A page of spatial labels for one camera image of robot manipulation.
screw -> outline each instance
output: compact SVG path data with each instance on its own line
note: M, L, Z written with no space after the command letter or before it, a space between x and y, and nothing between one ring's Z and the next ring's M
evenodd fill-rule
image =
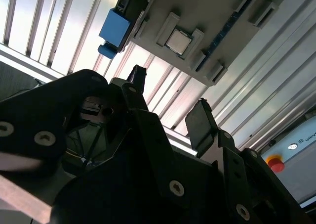
M11 123L0 121L0 136L9 136L14 132L14 126Z
M254 158L257 158L257 157L258 157L257 153L255 153L254 151L251 151L250 153L251 153L251 155L252 155Z
M92 76L91 79L96 81L96 82L101 82L101 79L99 77L96 77L96 76Z
M172 180L169 183L169 188L170 191L178 197L182 197L184 195L184 187L179 181Z
M290 150L295 150L296 148L297 148L296 143L292 143L291 145L288 146L288 149L290 149Z
M225 135L225 137L227 137L227 138L231 138L231 136L230 136L227 132L224 132L224 135Z
M241 204L237 204L236 205L236 210L238 212L238 214L244 218L246 221L250 220L250 214L248 212L248 210Z
M51 132L41 131L41 132L35 134L34 141L38 145L51 146L56 142L56 137Z
M136 92L137 90L135 89L135 88L133 88L133 87L130 87L129 88L132 92Z

white panel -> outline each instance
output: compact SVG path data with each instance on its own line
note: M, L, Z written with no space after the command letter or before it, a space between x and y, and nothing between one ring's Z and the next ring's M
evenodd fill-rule
M157 107L158 103L162 100L163 96L166 94L168 89L172 86L174 81L178 78L180 73L181 72L179 69L175 67L172 69L172 71L170 72L168 77L165 79L165 81L163 82L163 84L161 85L161 87L159 88L155 96L153 97L153 99L148 104L149 111L153 111Z
M34 44L31 52L31 58L38 61L40 59L40 53L44 45L44 40L47 34L48 25L51 20L54 3L56 0L44 0L43 8L41 10L39 25L36 31Z
M97 68L97 73L99 73L100 75L104 76L104 73L106 72L106 70L108 69L108 66L111 62L111 60L107 57L101 56L102 60Z
M98 46L104 43L104 40L99 37L100 30L109 13L109 10L115 7L117 1L118 0L101 0L75 64L74 72L84 68L93 69L94 63L99 56ZM100 69L99 73L103 74L105 70L106 67L104 68L103 72Z
M285 42L280 43L279 39L275 41L274 44L279 44L277 49L277 53L275 49L273 50L270 48L266 54L264 54L256 63L255 65L247 72L245 77L250 77L250 80L247 81L246 85L237 91L237 94L233 96L233 99L229 101L228 104L225 105L225 107L221 110L221 105L225 104L227 102L226 98L229 97L231 93L236 93L235 89L231 90L228 97L226 97L222 102L214 108L214 115L215 119L218 123L220 123L233 109L236 109L236 106L239 106L239 103L243 99L247 99L247 96L249 96L249 92L253 90L255 86L259 86L263 77L267 73L271 73L270 70L274 70L278 65L277 63L282 59L284 55L287 54L287 52L300 40L300 38L306 33L306 31L311 27L310 24L313 24L313 22L310 22L311 19L307 19L306 24L309 24L309 26L306 26L305 24L302 24L302 19L300 19L300 26L299 28L287 28L287 30L284 31L284 33L291 33L290 37L287 38Z
M236 145L240 145L250 135L252 135L254 131L256 131L266 120L271 118L271 116L273 116L287 101L289 101L316 76L315 57L316 54L314 53L312 60L308 61L306 67L302 69L292 80L290 80L289 83L277 94L277 96L274 96L242 127L242 129L234 135Z
M131 55L126 60L121 72L116 76L118 78L127 79L135 65L143 67L147 61L150 53L142 47L135 45Z
M148 101L148 98L152 94L153 90L166 73L167 69L169 68L170 64L163 61L162 59L155 57L150 64L147 70L147 76L145 80L145 89L144 89L144 99Z
M37 0L16 0L9 47L26 53Z
M161 113L166 109L167 105L170 104L171 100L178 95L179 89L185 82L189 80L189 78L190 77L186 73L181 72L170 88L167 89L153 112L160 116Z
M0 0L0 43L3 43L9 1L10 0Z
M205 90L206 86L204 84L194 78L191 78L161 118L162 124L171 128L177 122L182 120Z
M305 35L305 39L294 51L283 59L282 64L269 76L262 85L243 103L241 107L222 125L222 129L232 132L247 118L265 99L269 97L295 70L302 65L314 52L311 45L316 42L315 27L313 32Z
M58 25L61 20L61 15L65 6L66 0L56 0L56 4L53 10L53 14L48 26L47 35L45 38L44 46L39 58L40 63L46 65L52 49L55 36L57 33Z
M117 69L119 68L119 65L121 63L121 61L123 60L126 52L128 51L128 48L129 47L133 47L134 44L133 43L130 43L126 49L120 53L118 53L112 60L112 62L110 63L110 66L105 74L105 79L107 79L108 82L111 81L111 79L114 77ZM109 59L107 57L102 57L102 61L101 61L101 64L100 66L103 67L103 68L106 68L106 66L109 64Z
M48 68L2 44L0 44L0 61L45 83L63 76L51 68Z
M178 124L178 126L174 130L177 133L182 134L183 136L186 136L188 134L188 129L187 129L185 118L183 120L181 120L181 122Z
M62 74L68 73L93 2L94 0L73 0L52 69Z
M311 3L294 21L287 22L293 13L305 0L284 0L278 11L269 22L261 29L249 44L243 49L235 61L229 66L227 73L217 85L210 87L204 94L204 98L210 103L214 115L217 115L246 83L251 80L259 68L274 54L274 52L288 39L288 37L299 27L302 21L313 11ZM243 70L247 74L242 78Z

slot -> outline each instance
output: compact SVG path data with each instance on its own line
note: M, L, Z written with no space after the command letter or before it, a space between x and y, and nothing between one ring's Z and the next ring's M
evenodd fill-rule
M255 0L242 0L242 2L236 8L235 12L242 14L253 2L255 2Z
M266 2L263 7L259 10L259 13L257 13L254 17L254 19L251 21L254 26L257 26L258 28L262 28L267 21L271 18L271 16L274 14L274 12L277 10L277 5L273 2Z
M274 12L274 9L269 9L267 14L261 19L261 21L258 23L258 27L261 28L262 25L265 23L265 21L271 16L271 14Z

red emergency stop button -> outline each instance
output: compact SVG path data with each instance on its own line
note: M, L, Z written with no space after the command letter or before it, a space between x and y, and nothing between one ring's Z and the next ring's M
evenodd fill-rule
M268 166L276 173L283 171L285 168L285 164L279 158L269 160Z

light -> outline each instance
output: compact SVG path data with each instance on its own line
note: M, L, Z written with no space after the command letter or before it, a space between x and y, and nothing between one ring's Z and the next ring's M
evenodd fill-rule
M296 143L292 143L291 145L288 146L288 149L290 149L290 150L295 150L296 148L297 148Z

